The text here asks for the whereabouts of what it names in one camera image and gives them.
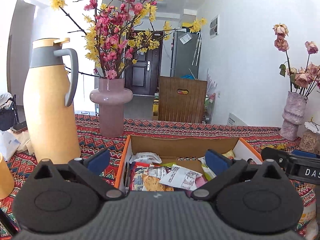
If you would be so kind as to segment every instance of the table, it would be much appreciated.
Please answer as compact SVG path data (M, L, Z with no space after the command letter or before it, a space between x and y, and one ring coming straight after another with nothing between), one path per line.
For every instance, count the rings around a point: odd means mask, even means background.
M124 133L118 138L108 138L100 135L99 118L89 115L76 115L77 133L81 148L81 157L88 158L103 148L110 150L110 165L100 175L104 180L114 185L118 171L121 154L127 135L153 136L161 138L199 137L199 138L228 138L243 137L258 152L261 146L272 144L285 144L287 151L298 148L300 139L288 141L279 135L278 127L251 127L251 126L225 126L213 124L195 124L164 121L145 121L124 119ZM37 165L36 158L28 152L15 154L8 162L8 167L13 175L15 187L7 198L0 200L0 208L14 221L12 215L12 201L22 187L29 174ZM315 193L304 183L292 181L298 193L307 206L315 201ZM301 235L305 233L305 224L298 224ZM1 227L0 240L10 239L11 236Z

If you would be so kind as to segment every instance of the sticker on refrigerator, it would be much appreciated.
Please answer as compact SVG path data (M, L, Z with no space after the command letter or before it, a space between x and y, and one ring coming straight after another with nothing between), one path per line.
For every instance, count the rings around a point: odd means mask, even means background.
M183 44L186 44L188 41L190 41L192 39L192 37L189 34L184 35L182 38L180 38L180 41Z

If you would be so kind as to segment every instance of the thermos lid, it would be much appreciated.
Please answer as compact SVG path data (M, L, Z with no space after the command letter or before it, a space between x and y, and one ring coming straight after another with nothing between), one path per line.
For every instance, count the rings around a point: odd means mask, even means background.
M39 48L39 47L49 47L49 46L60 46L62 47L63 43L70 42L70 38L63 38L63 39L58 39L58 38L47 38L47 39L39 39L34 41L33 44L33 49Z

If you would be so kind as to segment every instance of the green leaf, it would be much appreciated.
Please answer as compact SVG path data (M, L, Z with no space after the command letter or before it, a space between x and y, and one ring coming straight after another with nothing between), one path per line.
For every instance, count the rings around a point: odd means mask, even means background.
M285 64L281 64L281 65L280 65L280 69L286 70L287 68L285 67Z
M284 69L281 69L281 70L280 70L280 75L282 75L282 76L285 77L285 70L284 70Z
M294 82L295 82L295 74L291 74L290 75L290 81L291 81L291 83L294 84Z

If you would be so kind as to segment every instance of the textured pink vase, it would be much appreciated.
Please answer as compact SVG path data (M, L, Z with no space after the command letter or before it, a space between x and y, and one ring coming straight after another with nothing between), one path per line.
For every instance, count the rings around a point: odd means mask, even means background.
M304 123L303 116L307 100L303 95L288 92L287 103L282 114L284 121L279 133L283 138L289 141L294 141L297 138L299 125Z
M90 93L90 100L99 104L100 134L119 137L123 133L123 105L132 99L132 91L124 88L124 79L99 78L99 88Z

